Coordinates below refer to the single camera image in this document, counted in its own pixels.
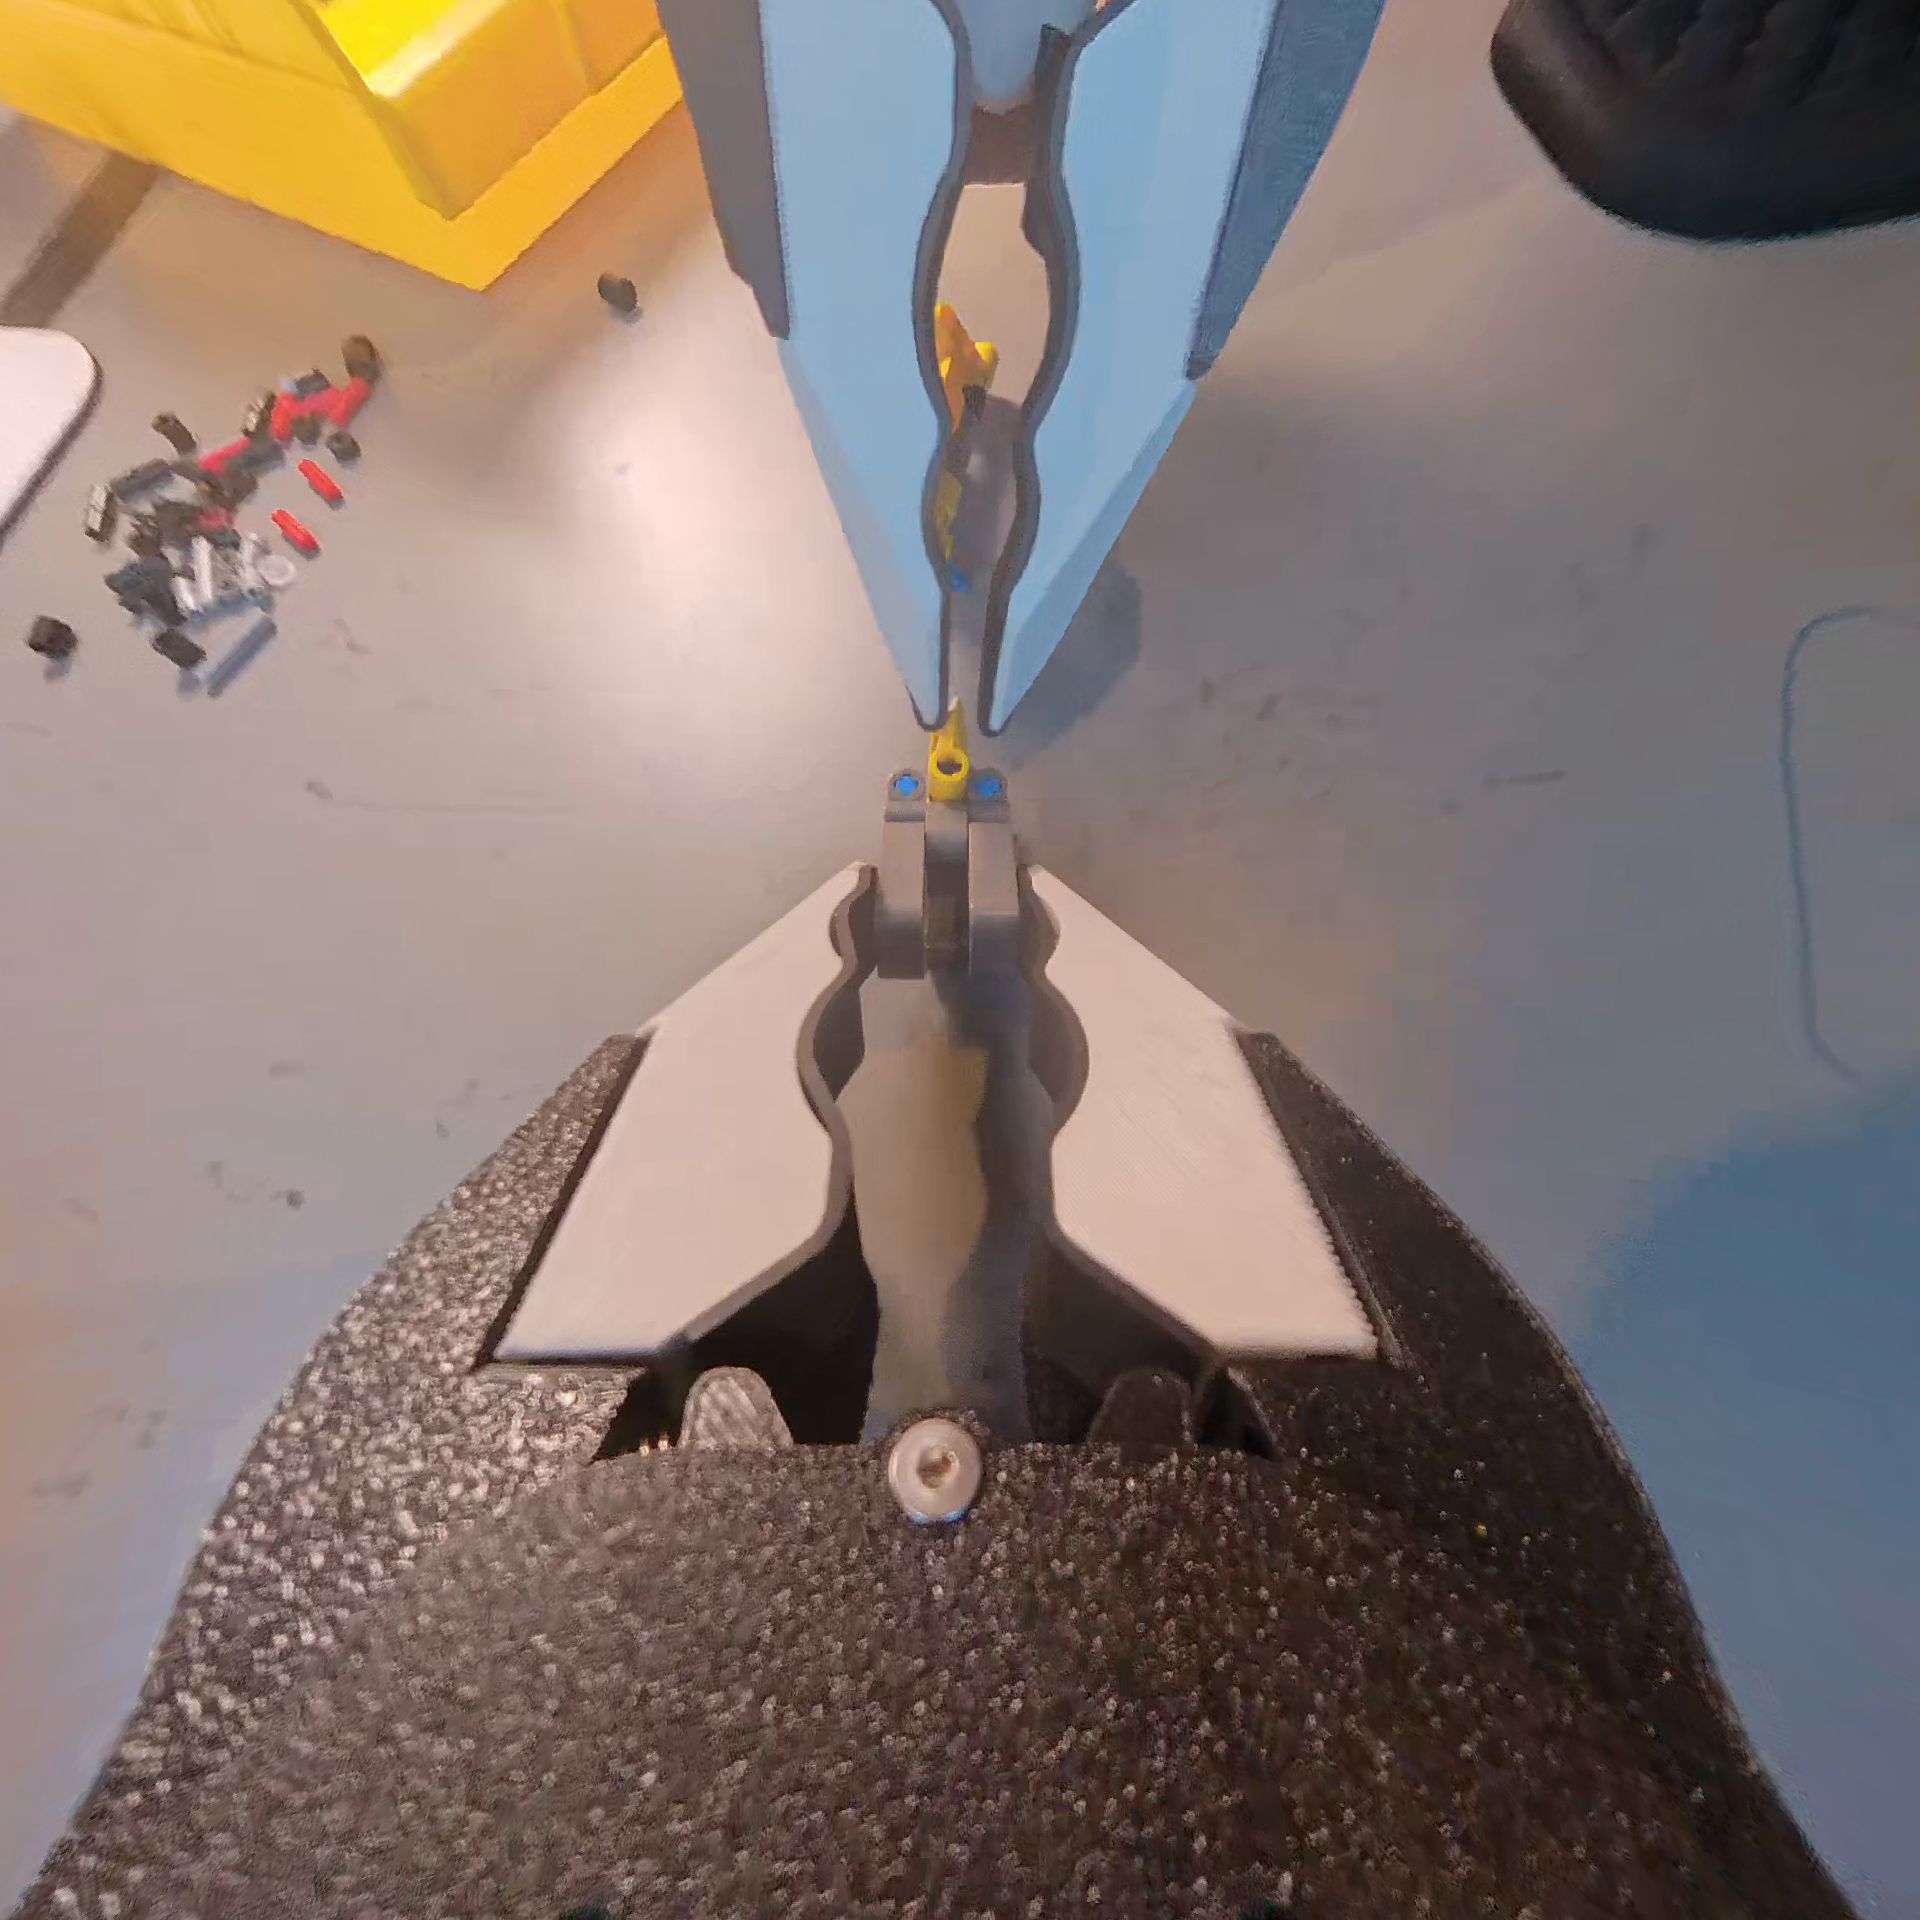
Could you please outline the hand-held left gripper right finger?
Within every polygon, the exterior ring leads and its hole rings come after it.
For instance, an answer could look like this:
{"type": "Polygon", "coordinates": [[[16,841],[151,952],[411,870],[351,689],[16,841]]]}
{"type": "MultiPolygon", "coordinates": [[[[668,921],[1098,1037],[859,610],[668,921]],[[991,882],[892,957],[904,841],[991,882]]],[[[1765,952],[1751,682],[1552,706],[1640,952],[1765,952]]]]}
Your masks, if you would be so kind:
{"type": "Polygon", "coordinates": [[[1378,1361],[1232,1016],[1042,867],[1024,874],[1024,985],[1068,1354],[1378,1361]]]}

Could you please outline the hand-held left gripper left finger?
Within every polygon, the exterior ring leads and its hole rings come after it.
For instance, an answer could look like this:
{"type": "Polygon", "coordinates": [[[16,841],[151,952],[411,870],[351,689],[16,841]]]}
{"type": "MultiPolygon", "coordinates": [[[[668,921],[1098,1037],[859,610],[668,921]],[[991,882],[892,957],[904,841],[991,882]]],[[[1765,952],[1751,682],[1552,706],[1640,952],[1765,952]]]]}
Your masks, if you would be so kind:
{"type": "Polygon", "coordinates": [[[535,1238],[503,1363],[658,1361],[816,1258],[853,1194],[876,868],[855,862],[673,998],[535,1238]]]}

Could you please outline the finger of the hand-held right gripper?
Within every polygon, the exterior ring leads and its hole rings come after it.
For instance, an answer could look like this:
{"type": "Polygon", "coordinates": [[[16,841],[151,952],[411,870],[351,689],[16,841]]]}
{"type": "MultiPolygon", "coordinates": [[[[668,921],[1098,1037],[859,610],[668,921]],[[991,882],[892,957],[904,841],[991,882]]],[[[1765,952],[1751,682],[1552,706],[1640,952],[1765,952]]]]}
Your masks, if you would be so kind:
{"type": "Polygon", "coordinates": [[[1194,333],[1277,19],[1274,2],[1133,2],[1042,35],[1026,216],[1048,342],[984,628],[991,734],[1066,637],[1191,409],[1194,333]]]}
{"type": "Polygon", "coordinates": [[[928,2],[760,10],[783,224],[784,378],[917,717],[945,715],[923,500],[945,441],[922,333],[928,218],[954,186],[963,59],[928,2]]]}

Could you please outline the grey and yellow brick assembly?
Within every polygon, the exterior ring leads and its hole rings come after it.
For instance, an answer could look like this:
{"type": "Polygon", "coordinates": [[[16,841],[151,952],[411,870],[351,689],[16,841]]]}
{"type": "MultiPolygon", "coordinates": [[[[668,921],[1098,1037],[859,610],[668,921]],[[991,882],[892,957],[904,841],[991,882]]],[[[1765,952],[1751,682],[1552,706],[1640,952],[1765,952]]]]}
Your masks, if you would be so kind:
{"type": "Polygon", "coordinates": [[[877,862],[877,971],[1013,977],[1021,957],[1017,832],[1007,774],[973,762],[951,699],[923,769],[885,789],[877,862]]]}

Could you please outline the yellow plastic parts bin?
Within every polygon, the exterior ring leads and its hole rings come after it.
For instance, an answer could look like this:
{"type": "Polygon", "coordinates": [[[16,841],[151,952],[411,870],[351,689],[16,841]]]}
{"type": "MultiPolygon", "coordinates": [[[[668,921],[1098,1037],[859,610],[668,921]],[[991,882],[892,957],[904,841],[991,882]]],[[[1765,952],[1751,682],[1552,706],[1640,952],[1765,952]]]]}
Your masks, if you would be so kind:
{"type": "Polygon", "coordinates": [[[84,4],[5,4],[5,105],[376,257],[487,290],[538,238],[482,201],[450,218],[393,105],[297,11],[277,64],[84,4]]]}

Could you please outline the grey desk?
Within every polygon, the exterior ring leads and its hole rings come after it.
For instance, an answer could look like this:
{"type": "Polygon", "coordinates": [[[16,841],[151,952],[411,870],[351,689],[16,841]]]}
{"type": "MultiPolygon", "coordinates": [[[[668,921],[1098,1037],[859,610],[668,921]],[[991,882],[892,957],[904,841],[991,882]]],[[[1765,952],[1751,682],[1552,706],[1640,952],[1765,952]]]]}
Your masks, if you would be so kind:
{"type": "MultiPolygon", "coordinates": [[[[1387,10],[995,756],[1554,1321],[1809,1835],[1916,1916],[1916,229],[1612,224],[1497,13],[1387,10]]],[[[60,324],[104,390],[2,581],[5,1907],[329,1320],[917,746],[683,117],[484,296],[160,178],[60,324]],[[88,499],[354,332],[347,509],[185,698],[88,499]]]]}

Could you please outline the pile of small brick pins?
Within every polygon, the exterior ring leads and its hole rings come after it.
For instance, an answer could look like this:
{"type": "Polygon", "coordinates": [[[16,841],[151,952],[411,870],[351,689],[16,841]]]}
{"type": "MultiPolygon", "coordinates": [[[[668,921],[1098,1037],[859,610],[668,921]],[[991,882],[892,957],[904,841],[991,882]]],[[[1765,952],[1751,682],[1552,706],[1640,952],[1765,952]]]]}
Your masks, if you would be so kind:
{"type": "Polygon", "coordinates": [[[151,430],[163,452],[88,496],[83,536],[111,562],[104,588],[183,698],[218,701],[277,642],[282,602],[322,556],[363,461],[360,426],[389,376],[354,332],[336,369],[306,369],[257,390],[226,440],[172,412],[151,430]]]}

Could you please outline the white rounded base plate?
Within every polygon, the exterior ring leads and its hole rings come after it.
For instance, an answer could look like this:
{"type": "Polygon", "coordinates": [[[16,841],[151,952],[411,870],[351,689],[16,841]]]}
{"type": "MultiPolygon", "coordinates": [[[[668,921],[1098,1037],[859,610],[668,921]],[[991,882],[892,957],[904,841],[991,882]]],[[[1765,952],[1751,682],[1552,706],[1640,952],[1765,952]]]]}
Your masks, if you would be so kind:
{"type": "Polygon", "coordinates": [[[2,538],[61,461],[100,381],[99,362],[71,333],[2,324],[2,538]]]}

